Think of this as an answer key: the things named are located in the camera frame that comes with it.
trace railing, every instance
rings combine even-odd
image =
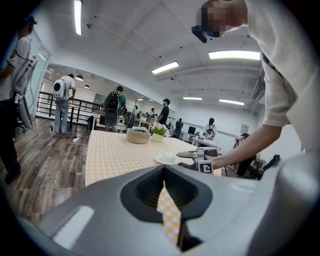
[[[94,115],[96,110],[102,110],[103,106],[93,102],[73,99],[69,101],[68,117],[72,123],[86,124],[90,116]],[[39,92],[39,97],[36,105],[36,116],[54,119],[56,115],[56,102],[52,93]]]

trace checkered tablecloth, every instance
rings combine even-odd
[[[127,141],[126,134],[93,130],[87,147],[85,161],[85,186],[135,170],[160,165],[155,155],[177,154],[193,151],[197,147],[175,138],[164,138],[163,143],[151,139],[147,144],[133,144]],[[191,165],[192,159],[183,158]],[[163,214],[164,229],[174,243],[180,228],[181,213],[164,187],[158,201],[157,210]]]

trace shoe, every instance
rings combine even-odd
[[[67,130],[66,132],[62,132],[62,134],[69,134],[70,130]]]
[[[5,183],[7,183],[8,185],[11,184],[20,176],[20,173],[21,173],[20,170],[18,170],[17,172],[14,172],[14,173],[10,173],[10,174],[8,173],[4,177]]]

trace basket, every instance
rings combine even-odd
[[[126,140],[134,144],[146,144],[150,139],[150,133],[134,131],[132,128],[126,130]]]

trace white shirt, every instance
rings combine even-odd
[[[277,0],[245,0],[248,28],[265,56],[264,125],[283,127],[286,116],[306,88],[320,84],[320,61],[308,35],[288,8]]]
[[[22,37],[16,42],[16,47],[13,49],[9,59],[7,59],[7,63],[14,66],[13,73],[9,75],[7,78],[0,80],[0,101],[10,100],[14,91],[12,90],[12,83],[16,75],[20,72],[22,66],[29,59],[28,53],[31,47],[31,39],[30,36]]]
[[[217,132],[218,132],[218,128],[215,124],[213,124],[213,125],[207,124],[204,127],[204,133],[205,133],[206,139],[208,139],[208,140],[212,139]]]
[[[72,77],[68,76],[68,75],[63,76],[60,79],[63,80],[64,83],[65,83],[65,95],[63,96],[63,99],[64,100],[69,100],[69,97],[70,97],[69,96],[69,90],[74,88],[74,87],[76,87],[75,80]]]

